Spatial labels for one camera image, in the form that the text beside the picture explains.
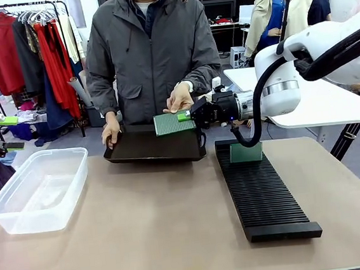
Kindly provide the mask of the person's right hand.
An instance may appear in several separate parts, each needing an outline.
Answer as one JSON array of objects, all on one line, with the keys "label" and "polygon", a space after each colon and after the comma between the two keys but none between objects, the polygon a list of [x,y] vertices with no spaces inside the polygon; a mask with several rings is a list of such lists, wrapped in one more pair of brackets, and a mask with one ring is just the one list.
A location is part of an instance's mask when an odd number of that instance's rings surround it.
[{"label": "person's right hand", "polygon": [[109,149],[113,149],[118,141],[118,135],[121,132],[118,120],[108,121],[102,131],[102,143]]}]

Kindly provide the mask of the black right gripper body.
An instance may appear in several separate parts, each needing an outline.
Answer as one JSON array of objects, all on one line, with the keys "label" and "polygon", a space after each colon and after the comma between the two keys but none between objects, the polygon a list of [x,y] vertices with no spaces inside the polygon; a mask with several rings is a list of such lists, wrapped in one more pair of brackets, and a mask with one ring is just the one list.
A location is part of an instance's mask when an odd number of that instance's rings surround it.
[{"label": "black right gripper body", "polygon": [[211,100],[201,97],[192,105],[190,112],[193,121],[205,120],[208,128],[216,122],[231,123],[240,116],[237,99],[231,91],[215,93]]}]

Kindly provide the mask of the person's left hand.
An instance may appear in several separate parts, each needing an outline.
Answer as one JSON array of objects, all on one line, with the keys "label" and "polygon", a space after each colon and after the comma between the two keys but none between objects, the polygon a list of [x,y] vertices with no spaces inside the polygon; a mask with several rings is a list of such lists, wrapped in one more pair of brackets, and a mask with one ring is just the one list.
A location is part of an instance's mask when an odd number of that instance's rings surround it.
[{"label": "person's left hand", "polygon": [[177,83],[170,97],[166,100],[166,113],[177,113],[178,111],[190,109],[194,103],[191,97],[192,83],[190,81],[182,81]]}]

